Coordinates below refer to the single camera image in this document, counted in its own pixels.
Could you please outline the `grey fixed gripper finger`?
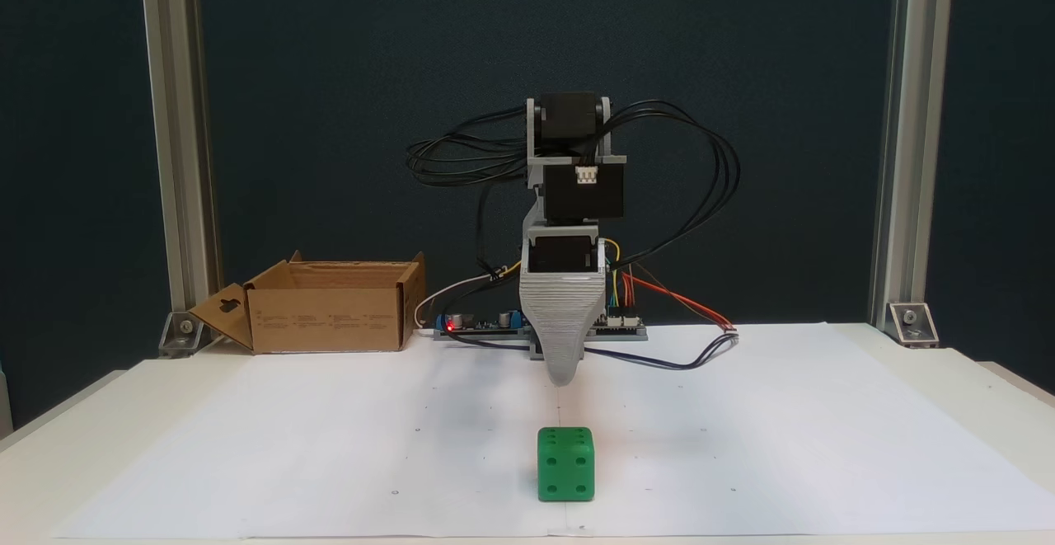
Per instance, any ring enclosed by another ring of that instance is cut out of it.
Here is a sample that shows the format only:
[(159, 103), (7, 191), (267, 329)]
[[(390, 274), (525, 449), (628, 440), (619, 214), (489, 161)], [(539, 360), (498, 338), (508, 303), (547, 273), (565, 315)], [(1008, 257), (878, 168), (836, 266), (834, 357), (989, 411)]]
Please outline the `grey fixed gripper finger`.
[(603, 272), (523, 272), (521, 306), (536, 332), (554, 386), (575, 377), (592, 325), (602, 316)]

